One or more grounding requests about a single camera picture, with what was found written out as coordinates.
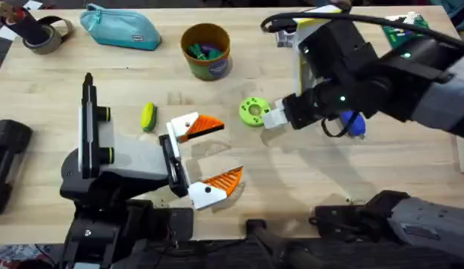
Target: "wooden tabletop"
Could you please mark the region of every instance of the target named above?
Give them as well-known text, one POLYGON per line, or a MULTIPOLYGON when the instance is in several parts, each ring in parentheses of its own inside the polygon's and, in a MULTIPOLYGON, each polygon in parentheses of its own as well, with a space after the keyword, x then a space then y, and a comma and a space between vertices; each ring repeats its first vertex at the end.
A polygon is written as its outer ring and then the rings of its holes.
MULTIPOLYGON (((77 31, 50 55, 35 55, 13 42, 0 69, 0 119, 34 130, 7 211, 0 216, 0 244, 63 242, 72 202, 59 195, 60 169, 77 144, 77 107, 86 72, 94 76, 100 105, 111 107, 116 132, 157 143, 165 122, 188 112, 217 117, 225 129, 181 145, 192 179, 243 165, 231 199, 196 211, 194 238, 239 238, 244 221, 264 218, 278 233, 316 236, 306 220, 316 205, 366 202, 384 189, 464 208, 464 175, 458 173, 455 138, 415 123, 380 115, 367 122, 365 141, 326 137, 319 124, 300 131, 244 125, 238 104, 248 96, 273 101, 291 93, 291 50, 263 34, 268 15, 300 8, 139 10, 163 42, 154 52, 96 44, 80 26, 83 10, 40 10, 37 17, 69 19, 77 31), (179 48, 187 27, 213 22, 231 38, 233 68, 214 82, 194 78, 179 48), (140 129, 145 102, 159 107, 154 134, 140 129)), ((432 29, 456 36, 441 7, 356 7, 354 13, 386 16, 415 11, 432 29)), ((379 55, 390 49, 379 26, 357 24, 379 55)), ((170 190, 142 197, 159 206, 190 206, 170 190)))

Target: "cup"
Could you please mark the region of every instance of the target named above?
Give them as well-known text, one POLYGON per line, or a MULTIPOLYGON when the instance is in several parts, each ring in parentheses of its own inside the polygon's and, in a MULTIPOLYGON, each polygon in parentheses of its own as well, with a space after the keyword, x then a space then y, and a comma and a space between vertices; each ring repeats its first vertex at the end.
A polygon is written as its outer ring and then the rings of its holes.
POLYGON ((180 40, 182 52, 192 73, 204 81, 224 77, 230 68, 230 38, 223 28, 211 23, 200 23, 187 29, 180 40), (191 56, 188 47, 193 44, 212 44, 222 52, 213 60, 199 60, 191 56))

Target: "wire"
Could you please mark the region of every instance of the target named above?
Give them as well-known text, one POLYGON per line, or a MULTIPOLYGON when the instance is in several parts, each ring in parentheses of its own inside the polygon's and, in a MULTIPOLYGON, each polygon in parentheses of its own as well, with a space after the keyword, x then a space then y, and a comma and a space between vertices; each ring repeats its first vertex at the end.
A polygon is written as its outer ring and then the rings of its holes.
POLYGON ((157 269, 157 268, 158 268, 158 266, 160 265, 160 262, 162 261, 162 259, 163 259, 164 256, 165 256, 165 253, 169 250, 170 245, 171 245, 171 244, 168 244, 167 247, 165 248, 164 252, 157 258, 157 261, 155 262, 155 265, 154 265, 153 269, 157 269))
POLYGON ((348 132, 348 130, 353 125, 358 115, 359 115, 359 112, 353 112, 353 115, 351 115, 350 120, 348 120, 346 125, 343 127, 343 129, 338 134, 331 134, 330 131, 328 131, 326 118, 323 118, 321 120, 321 128, 323 129, 324 134, 326 134, 328 137, 342 137, 348 132))
MULTIPOLYGON (((216 253, 219 250, 223 250, 223 249, 226 249, 226 248, 229 248, 229 247, 237 246, 237 245, 242 244, 242 243, 244 243, 246 241, 247 241, 247 239, 241 239, 239 241, 234 241, 234 242, 229 243, 229 244, 224 244, 224 245, 215 247, 212 250, 207 250, 205 252, 205 254, 208 255, 210 253, 216 253)), ((154 250, 155 252, 159 253, 160 255, 174 257, 174 258, 184 258, 184 257, 191 257, 191 256, 199 256, 200 255, 199 253, 174 254, 174 253, 167 253, 167 251, 166 251, 167 248, 164 251, 157 250, 154 247, 150 247, 150 248, 152 250, 154 250)))
POLYGON ((52 263, 52 266, 55 266, 55 262, 54 260, 51 258, 51 256, 49 256, 44 250, 41 250, 39 245, 37 244, 34 244, 34 246, 37 248, 37 250, 39 250, 39 252, 41 254, 43 254, 51 263, 52 263))
POLYGON ((273 28, 271 25, 270 27, 266 27, 271 21, 278 20, 278 19, 296 19, 296 18, 304 18, 304 19, 343 19, 343 20, 350 20, 355 22, 367 22, 375 25, 384 25, 384 26, 391 26, 394 28, 399 28, 403 30, 413 31, 418 34, 424 34, 428 37, 432 37, 435 40, 438 40, 443 43, 447 43, 452 45, 458 49, 462 49, 464 51, 464 42, 458 40, 456 38, 450 37, 447 34, 441 34, 437 31, 433 31, 427 28, 423 28, 421 26, 410 25, 407 23, 402 22, 395 22, 388 19, 378 18, 374 16, 364 16, 364 15, 355 15, 355 14, 347 14, 347 13, 316 13, 316 12, 306 12, 306 13, 280 13, 276 15, 269 16, 261 23, 260 27, 265 32, 275 32, 281 30, 280 28, 273 28))
POLYGON ((270 253, 268 253, 266 246, 256 236, 255 236, 255 242, 256 244, 258 244, 259 249, 262 251, 263 256, 266 258, 270 269, 275 269, 275 265, 273 264, 273 260, 271 259, 270 253))

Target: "yellow object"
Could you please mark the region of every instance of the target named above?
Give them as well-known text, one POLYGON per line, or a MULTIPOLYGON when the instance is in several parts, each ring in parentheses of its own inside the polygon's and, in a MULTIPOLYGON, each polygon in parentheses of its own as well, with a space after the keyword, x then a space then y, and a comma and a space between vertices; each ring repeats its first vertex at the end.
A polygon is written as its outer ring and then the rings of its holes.
POLYGON ((142 110, 142 117, 140 119, 140 127, 145 132, 151 132, 157 123, 157 107, 152 102, 147 102, 142 110))

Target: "dark floor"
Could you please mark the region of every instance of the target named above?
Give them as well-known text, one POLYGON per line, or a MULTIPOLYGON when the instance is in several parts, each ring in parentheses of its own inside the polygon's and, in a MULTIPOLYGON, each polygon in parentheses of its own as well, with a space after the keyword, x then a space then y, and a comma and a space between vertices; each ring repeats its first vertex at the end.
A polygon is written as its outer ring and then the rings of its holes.
MULTIPOLYGON (((333 262, 342 268, 389 268, 389 269, 448 269, 451 264, 459 262, 456 257, 438 250, 423 247, 400 246, 395 243, 355 243, 345 244, 339 241, 323 241, 309 239, 300 241, 315 257, 325 262, 333 262)), ((207 249, 229 244, 229 241, 214 242, 207 249)), ((183 246, 190 249, 197 243, 183 246)), ((189 251, 172 252, 174 256, 189 254, 189 251)), ((154 268, 159 254, 149 251, 141 256, 139 268, 154 268)), ((233 269, 257 268, 270 269, 267 259, 254 241, 222 248, 207 256, 189 256, 177 258, 164 256, 158 268, 160 269, 233 269)))

